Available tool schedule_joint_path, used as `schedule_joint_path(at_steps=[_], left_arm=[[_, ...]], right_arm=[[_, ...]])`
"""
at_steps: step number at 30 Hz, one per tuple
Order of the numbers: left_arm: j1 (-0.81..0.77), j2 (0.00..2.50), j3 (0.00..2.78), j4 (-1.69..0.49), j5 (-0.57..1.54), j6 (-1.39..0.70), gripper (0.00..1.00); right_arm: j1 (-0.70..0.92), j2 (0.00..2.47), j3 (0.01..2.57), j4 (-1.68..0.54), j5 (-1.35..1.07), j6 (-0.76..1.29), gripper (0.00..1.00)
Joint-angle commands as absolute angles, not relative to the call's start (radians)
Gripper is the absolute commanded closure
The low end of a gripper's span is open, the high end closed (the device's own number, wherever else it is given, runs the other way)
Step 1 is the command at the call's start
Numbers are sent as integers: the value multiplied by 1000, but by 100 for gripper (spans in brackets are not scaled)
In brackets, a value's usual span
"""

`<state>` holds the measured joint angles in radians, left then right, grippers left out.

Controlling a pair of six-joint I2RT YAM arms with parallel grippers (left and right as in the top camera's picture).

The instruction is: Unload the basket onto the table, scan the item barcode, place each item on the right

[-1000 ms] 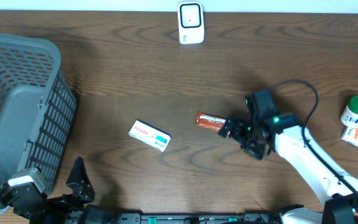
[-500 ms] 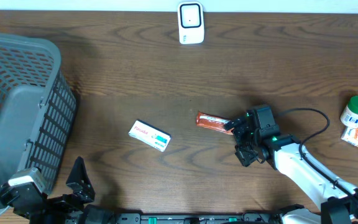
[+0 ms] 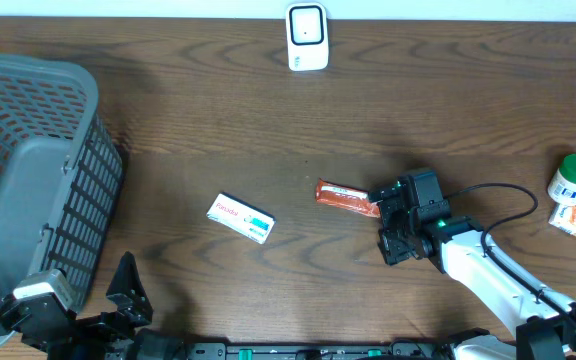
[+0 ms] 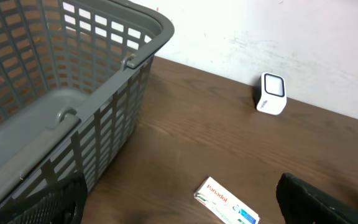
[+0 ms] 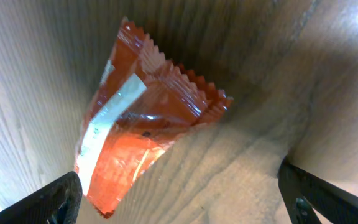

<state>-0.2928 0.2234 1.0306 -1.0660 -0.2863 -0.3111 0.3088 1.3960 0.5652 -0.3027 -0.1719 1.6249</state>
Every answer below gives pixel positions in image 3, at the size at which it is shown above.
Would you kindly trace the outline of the white Panadol medicine box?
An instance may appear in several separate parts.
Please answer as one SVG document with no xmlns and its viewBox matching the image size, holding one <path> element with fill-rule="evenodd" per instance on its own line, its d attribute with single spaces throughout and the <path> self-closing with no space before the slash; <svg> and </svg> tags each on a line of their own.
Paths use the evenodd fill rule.
<svg viewBox="0 0 576 360">
<path fill-rule="evenodd" d="M 273 216 L 225 193 L 216 197 L 206 216 L 258 244 L 267 241 L 276 223 Z"/>
</svg>

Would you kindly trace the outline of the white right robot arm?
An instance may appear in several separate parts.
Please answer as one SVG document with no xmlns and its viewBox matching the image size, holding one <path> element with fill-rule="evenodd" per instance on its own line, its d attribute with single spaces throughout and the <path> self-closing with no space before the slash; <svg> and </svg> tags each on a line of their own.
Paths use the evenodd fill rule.
<svg viewBox="0 0 576 360">
<path fill-rule="evenodd" d="M 472 330 L 433 346 L 434 359 L 563 359 L 576 353 L 576 301 L 555 291 L 509 257 L 490 228 L 456 216 L 430 169 L 407 172 L 369 192 L 380 211 L 385 262 L 429 260 L 470 290 L 511 332 L 505 343 Z"/>
</svg>

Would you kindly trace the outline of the red Top chocolate bar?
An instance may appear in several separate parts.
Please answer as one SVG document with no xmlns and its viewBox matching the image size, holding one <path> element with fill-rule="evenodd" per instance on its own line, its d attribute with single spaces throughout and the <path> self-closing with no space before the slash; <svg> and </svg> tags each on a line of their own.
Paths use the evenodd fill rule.
<svg viewBox="0 0 576 360">
<path fill-rule="evenodd" d="M 379 218 L 379 207 L 368 198 L 368 192 L 351 187 L 318 180 L 315 188 L 317 203 L 348 210 L 363 216 Z"/>
</svg>

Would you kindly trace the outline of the green lid jar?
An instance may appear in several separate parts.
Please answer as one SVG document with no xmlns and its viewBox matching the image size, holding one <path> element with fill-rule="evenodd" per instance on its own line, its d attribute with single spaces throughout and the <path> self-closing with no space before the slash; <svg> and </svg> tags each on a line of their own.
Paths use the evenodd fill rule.
<svg viewBox="0 0 576 360">
<path fill-rule="evenodd" d="M 558 204 L 576 206 L 576 154 L 567 155 L 557 168 L 547 193 Z"/>
</svg>

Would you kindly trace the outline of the orange juice carton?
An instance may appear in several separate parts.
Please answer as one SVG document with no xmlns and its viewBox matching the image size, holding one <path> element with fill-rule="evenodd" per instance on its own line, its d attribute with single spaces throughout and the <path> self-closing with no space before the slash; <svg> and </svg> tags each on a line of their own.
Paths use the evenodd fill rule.
<svg viewBox="0 0 576 360">
<path fill-rule="evenodd" d="M 576 237 L 576 206 L 558 204 L 554 208 L 548 223 Z"/>
</svg>

